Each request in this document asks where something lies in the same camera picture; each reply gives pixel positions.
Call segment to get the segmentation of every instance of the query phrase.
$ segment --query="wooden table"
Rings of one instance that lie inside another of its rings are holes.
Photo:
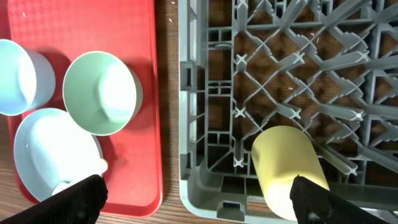
[[[162,125],[164,201],[146,220],[101,215],[97,223],[214,223],[199,218],[182,204],[178,188],[178,2],[157,1],[157,56]],[[0,116],[0,220],[32,206],[19,192],[7,120]]]

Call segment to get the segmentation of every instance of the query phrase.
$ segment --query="white bowl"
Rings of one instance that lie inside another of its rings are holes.
[[[28,115],[14,140],[19,177],[40,202],[63,182],[101,175],[92,166],[100,158],[103,153],[97,138],[81,129],[67,112],[55,108]]]

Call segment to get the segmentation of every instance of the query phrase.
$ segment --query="gray dish rack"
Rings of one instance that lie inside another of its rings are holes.
[[[264,203],[252,141],[266,128],[287,124],[313,141],[333,193],[398,223],[398,184],[371,181],[386,176],[398,182],[398,3],[225,2],[229,24],[210,26],[211,0],[178,3],[180,196],[186,208],[219,220],[291,223],[248,208]],[[322,47],[332,45],[320,40],[326,35],[339,47],[324,53]],[[387,50],[386,35],[393,42]],[[288,49],[275,49],[278,41]],[[361,69],[341,74],[354,67]],[[308,71],[306,78],[299,69]],[[264,70],[269,74],[258,75]],[[275,82],[279,77],[285,81]],[[321,79],[322,88],[335,86],[334,94],[314,89]],[[249,84],[236,91],[242,82]],[[297,106],[297,98],[306,101]]]

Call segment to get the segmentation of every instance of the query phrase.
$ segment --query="wooden surface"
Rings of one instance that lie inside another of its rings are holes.
[[[133,220],[130,218],[121,217],[111,217],[106,215],[101,215],[98,219],[98,223],[222,223],[217,220],[209,220],[196,217],[191,214],[182,204],[179,196],[178,188],[178,2],[175,4],[171,3],[169,0],[159,0],[156,1],[156,26],[157,26],[157,56],[158,56],[158,71],[159,71],[159,92],[160,92],[160,115],[161,115],[161,135],[162,135],[162,167],[163,167],[163,181],[164,181],[164,201],[160,210],[152,217],[146,220]],[[230,1],[212,1],[210,4],[210,26],[230,26],[231,15],[228,12],[230,10]],[[253,22],[267,22],[266,17],[261,17],[261,15],[253,20]],[[313,30],[303,30],[301,34],[310,35]],[[260,38],[266,38],[268,33],[258,33],[256,34]],[[297,46],[291,43],[286,37],[278,36],[275,40],[280,40],[278,43],[272,43],[271,50],[275,52],[276,57],[285,57],[291,51],[294,51]],[[245,36],[237,36],[236,42],[241,44],[236,44],[235,53],[245,53],[249,54],[254,51],[256,46],[251,45],[251,41],[246,40]],[[382,52],[388,51],[392,45],[397,44],[389,43],[388,37],[384,40],[386,44],[381,45]],[[339,43],[336,43],[329,33],[324,33],[319,45],[320,54],[323,58],[329,58],[333,56],[333,49],[339,49]],[[210,79],[223,79],[224,77],[222,70],[217,69],[224,68],[224,59],[230,58],[230,55],[223,55],[223,52],[212,53],[210,55]],[[306,64],[300,68],[296,68],[293,73],[297,77],[305,80],[309,75],[312,75],[318,70],[318,67],[306,58]],[[227,70],[229,69],[230,62],[225,61],[225,66]],[[267,78],[271,75],[272,71],[275,70],[275,65],[270,63],[269,59],[265,56],[259,57],[259,59],[253,60],[252,64],[248,65],[248,70],[254,75],[259,81]],[[355,67],[351,70],[341,71],[340,75],[352,79],[357,77],[361,68]],[[291,90],[288,87],[295,88],[295,84],[291,79],[283,77],[281,74],[281,79],[276,79],[266,88],[269,88],[271,94],[277,98],[278,101],[283,100],[285,96],[290,94]],[[237,85],[234,86],[234,95],[237,100],[243,100],[239,98],[246,96],[253,91],[253,84],[249,82],[250,80],[245,80],[244,77],[237,76]],[[336,92],[339,91],[338,87],[331,85],[331,82],[327,78],[319,78],[319,83],[312,86],[313,91],[317,95],[317,98],[322,101],[327,101],[333,97]],[[386,89],[383,83],[379,83],[377,86],[376,95],[382,95]],[[296,100],[292,102],[295,106],[303,108],[302,116],[310,116],[318,108],[316,105],[308,102],[306,97],[297,97]],[[347,98],[338,101],[337,104],[345,106],[354,106],[348,101]],[[223,104],[220,102],[215,102],[213,106],[210,102],[210,111],[221,111]],[[253,98],[252,101],[248,102],[247,108],[253,113],[254,119],[261,119],[266,115],[269,110],[273,110],[273,104],[267,100],[265,96],[259,95]],[[210,116],[211,125],[214,128],[223,128],[223,119],[217,116],[212,119],[212,114]],[[290,121],[284,119],[281,116],[276,116],[270,120],[270,124],[285,124],[289,125]],[[234,121],[234,135],[241,136],[248,129],[251,128],[252,123],[246,122],[245,120]],[[320,122],[322,127],[322,134],[319,141],[322,141],[322,136],[328,136],[330,133],[334,132],[334,127],[330,126],[328,122]],[[374,176],[379,176],[381,172],[377,171]],[[391,178],[394,174],[389,174],[387,178],[383,178],[383,183],[385,179]],[[9,133],[7,130],[7,122],[4,116],[0,116],[0,220],[17,214],[24,209],[30,207],[31,204],[21,195],[16,187],[15,172],[12,158],[12,151],[9,142]],[[263,205],[256,203],[251,203],[249,205],[251,210],[265,210]]]
[[[146,220],[101,215],[97,223],[214,223],[191,214],[182,204],[178,189],[178,2],[157,1],[157,52],[162,123],[164,202]],[[32,206],[19,192],[7,121],[0,116],[0,220]]]

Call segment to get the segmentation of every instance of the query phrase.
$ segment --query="cup rim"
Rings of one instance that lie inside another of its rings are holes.
[[[123,65],[123,67],[125,67],[126,70],[129,72],[129,74],[131,75],[131,81],[132,81],[134,87],[136,88],[136,82],[135,82],[135,80],[134,80],[134,78],[133,78],[133,74],[131,73],[133,70],[132,70],[131,68],[129,68],[120,58],[118,58],[117,56],[115,56],[115,55],[113,55],[113,54],[111,54],[111,53],[109,53],[109,52],[105,52],[105,51],[102,51],[102,50],[94,50],[94,51],[86,52],[86,53],[80,55],[79,57],[77,57],[77,58],[70,64],[70,66],[68,67],[68,70],[67,70],[66,73],[65,73],[65,78],[63,79],[63,83],[62,83],[62,98],[63,98],[63,103],[64,103],[64,105],[65,105],[65,109],[67,110],[68,113],[69,113],[69,110],[68,110],[68,106],[67,106],[66,101],[65,101],[65,81],[66,81],[66,79],[67,79],[67,75],[68,75],[68,73],[69,73],[69,70],[72,68],[72,66],[73,66],[78,60],[80,60],[82,57],[84,57],[84,56],[86,56],[86,55],[89,55],[89,54],[104,54],[104,55],[107,55],[107,56],[110,56],[110,57],[116,59],[116,60],[117,60],[121,65]],[[136,104],[137,104],[137,99],[138,99],[138,95],[136,94],[136,95],[135,95]],[[131,114],[129,115],[129,119],[127,119],[126,122],[125,122],[119,129],[117,129],[117,130],[115,130],[115,131],[113,131],[113,132],[111,132],[111,133],[105,133],[105,134],[94,133],[94,132],[92,132],[92,131],[89,131],[89,130],[83,128],[79,123],[77,123],[77,122],[75,121],[74,117],[73,117],[70,113],[69,113],[69,114],[70,114],[72,120],[74,120],[74,122],[76,122],[76,124],[77,124],[81,129],[83,129],[83,130],[89,132],[90,134],[95,135],[95,136],[110,136],[110,135],[112,135],[112,134],[115,134],[115,133],[119,132],[119,131],[122,130],[124,127],[126,127],[126,125],[131,121],[131,118],[133,117],[135,110],[136,110],[136,105],[134,105],[134,110],[132,110]]]
[[[19,45],[18,43],[14,42],[14,41],[12,41],[12,40],[9,40],[9,39],[0,39],[0,42],[9,43],[9,44],[11,44],[11,45],[17,47],[19,50],[21,50],[22,54],[26,55],[27,58],[29,59],[29,62],[28,62],[28,63],[29,63],[29,65],[31,66],[31,68],[33,68],[33,73],[36,74],[36,69],[35,69],[35,67],[34,67],[33,61],[32,61],[32,59],[30,58],[29,54],[26,52],[25,48],[23,48],[23,46]],[[34,98],[35,98],[35,96],[36,96],[36,88],[37,88],[37,77],[36,77],[36,75],[34,75],[34,80],[35,80],[36,83],[35,83],[35,91],[34,91],[34,93],[33,93],[32,100],[30,100],[30,101],[27,102],[27,104],[26,104],[26,106],[24,107],[24,109],[21,110],[21,111],[18,112],[18,113],[4,113],[4,112],[2,112],[2,110],[0,110],[0,114],[6,115],[6,116],[18,116],[18,115],[20,115],[20,114],[25,113],[26,111],[28,111],[28,110],[29,110],[29,107],[32,105],[33,100],[34,100]]]

